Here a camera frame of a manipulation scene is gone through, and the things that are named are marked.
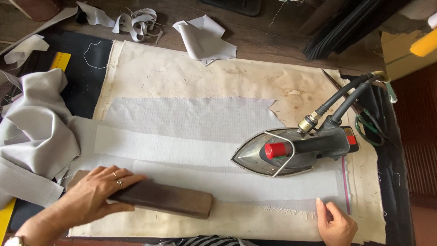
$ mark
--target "gold ring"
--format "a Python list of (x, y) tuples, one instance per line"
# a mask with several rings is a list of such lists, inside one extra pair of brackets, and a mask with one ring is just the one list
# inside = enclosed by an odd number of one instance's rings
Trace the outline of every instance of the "gold ring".
[(118, 184), (118, 187), (120, 189), (123, 189), (123, 181), (121, 181), (120, 179), (117, 179), (117, 184)]

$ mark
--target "yellow object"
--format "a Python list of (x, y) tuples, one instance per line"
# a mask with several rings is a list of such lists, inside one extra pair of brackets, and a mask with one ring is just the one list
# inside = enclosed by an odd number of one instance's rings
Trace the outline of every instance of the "yellow object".
[(70, 61), (70, 57), (71, 54), (57, 52), (55, 58), (53, 59), (52, 65), (50, 66), (50, 70), (60, 68), (65, 72), (68, 61)]
[(14, 210), (15, 201), (16, 198), (14, 197), (4, 209), (0, 210), (0, 242), (6, 234), (7, 226), (9, 225), (9, 220)]
[(410, 52), (416, 56), (424, 57), (437, 48), (437, 29), (428, 33), (423, 38), (411, 45)]

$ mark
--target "wooden block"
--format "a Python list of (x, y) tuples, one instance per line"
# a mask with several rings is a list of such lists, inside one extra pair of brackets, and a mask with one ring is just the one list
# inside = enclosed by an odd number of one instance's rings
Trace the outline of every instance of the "wooden block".
[[(77, 171), (68, 183), (66, 191), (69, 191), (88, 173), (89, 171), (85, 170)], [(210, 193), (158, 184), (147, 179), (117, 191), (108, 200), (200, 219), (209, 217), (212, 206), (212, 194)]]

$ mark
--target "red cap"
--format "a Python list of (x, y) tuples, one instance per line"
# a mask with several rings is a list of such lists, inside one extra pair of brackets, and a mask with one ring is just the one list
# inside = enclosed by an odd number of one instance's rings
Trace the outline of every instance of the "red cap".
[(266, 156), (269, 160), (276, 157), (287, 156), (291, 151), (290, 144), (287, 142), (269, 143), (266, 144), (264, 148), (266, 149)]

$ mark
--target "ruler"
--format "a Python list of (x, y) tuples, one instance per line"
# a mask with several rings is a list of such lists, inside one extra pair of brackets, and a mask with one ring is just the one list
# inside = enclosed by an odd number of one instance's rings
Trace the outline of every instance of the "ruler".
[(3, 210), (0, 210), (0, 242), (6, 234), (7, 226), (9, 225), (10, 217), (14, 210), (15, 201), (16, 198), (14, 197)]
[(52, 65), (50, 66), (50, 70), (55, 68), (60, 68), (65, 72), (67, 68), (68, 61), (70, 61), (71, 54), (57, 52), (55, 58), (53, 59)]

